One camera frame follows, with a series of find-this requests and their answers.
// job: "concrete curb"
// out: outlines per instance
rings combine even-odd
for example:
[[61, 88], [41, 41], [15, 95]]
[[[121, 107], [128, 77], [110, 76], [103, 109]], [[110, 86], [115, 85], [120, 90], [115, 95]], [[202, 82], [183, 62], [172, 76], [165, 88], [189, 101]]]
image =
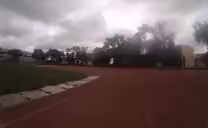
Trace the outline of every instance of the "concrete curb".
[[23, 91], [19, 93], [3, 95], [3, 96], [0, 96], [0, 109], [13, 107], [19, 104], [23, 104], [30, 100], [41, 99], [45, 96], [54, 95], [54, 94], [66, 91], [68, 89], [75, 88], [83, 84], [89, 83], [98, 78], [99, 76], [89, 76], [82, 80], [66, 82], [63, 84], [55, 85], [55, 86], [45, 86], [43, 88], [32, 90], [32, 91]]

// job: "running track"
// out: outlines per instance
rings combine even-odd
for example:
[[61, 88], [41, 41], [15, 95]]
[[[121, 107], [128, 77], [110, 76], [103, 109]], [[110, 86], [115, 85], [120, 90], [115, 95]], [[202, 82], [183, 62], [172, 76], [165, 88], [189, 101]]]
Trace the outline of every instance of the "running track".
[[51, 66], [100, 78], [0, 111], [6, 128], [208, 128], [208, 71]]

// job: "green grass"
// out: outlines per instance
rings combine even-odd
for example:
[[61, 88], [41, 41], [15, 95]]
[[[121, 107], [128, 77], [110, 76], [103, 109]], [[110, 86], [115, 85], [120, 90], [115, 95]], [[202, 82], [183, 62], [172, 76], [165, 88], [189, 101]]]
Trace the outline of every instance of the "green grass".
[[84, 77], [84, 74], [73, 71], [0, 64], [0, 95], [38, 89], [45, 85], [55, 85]]

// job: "gray cloud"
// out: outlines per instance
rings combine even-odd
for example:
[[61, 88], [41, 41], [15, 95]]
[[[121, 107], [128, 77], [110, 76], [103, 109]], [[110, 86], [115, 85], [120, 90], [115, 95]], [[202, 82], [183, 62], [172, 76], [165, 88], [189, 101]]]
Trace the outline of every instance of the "gray cloud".
[[0, 0], [0, 46], [95, 47], [108, 35], [131, 35], [144, 23], [167, 21], [176, 42], [200, 51], [192, 24], [208, 18], [208, 0]]

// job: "cloudy sky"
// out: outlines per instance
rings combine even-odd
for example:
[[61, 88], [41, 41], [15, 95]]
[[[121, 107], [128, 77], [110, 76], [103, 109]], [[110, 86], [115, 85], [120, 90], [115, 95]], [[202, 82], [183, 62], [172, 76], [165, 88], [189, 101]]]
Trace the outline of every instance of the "cloudy sky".
[[167, 21], [177, 44], [201, 52], [192, 24], [207, 18], [208, 0], [0, 0], [0, 46], [94, 48], [114, 33], [131, 35], [141, 24]]

